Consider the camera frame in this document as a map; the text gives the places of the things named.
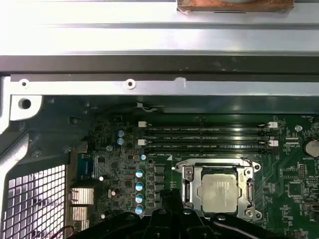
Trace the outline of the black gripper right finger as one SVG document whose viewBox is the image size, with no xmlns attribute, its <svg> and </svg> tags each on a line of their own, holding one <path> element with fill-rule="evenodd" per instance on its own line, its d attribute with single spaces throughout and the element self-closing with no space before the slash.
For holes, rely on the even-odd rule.
<svg viewBox="0 0 319 239">
<path fill-rule="evenodd" d="M 217 213 L 209 220 L 185 208 L 180 192 L 172 191 L 172 212 L 180 239 L 280 239 L 282 236 L 235 216 Z"/>
</svg>

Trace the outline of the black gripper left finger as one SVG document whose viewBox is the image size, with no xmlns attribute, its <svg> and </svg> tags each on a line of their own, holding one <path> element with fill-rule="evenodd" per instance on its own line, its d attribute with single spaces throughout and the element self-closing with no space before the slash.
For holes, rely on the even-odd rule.
<svg viewBox="0 0 319 239">
<path fill-rule="evenodd" d="M 151 213 L 140 216 L 125 212 L 103 220 L 81 232 L 73 239 L 170 239 L 173 191 L 160 192 L 160 206 Z"/>
</svg>

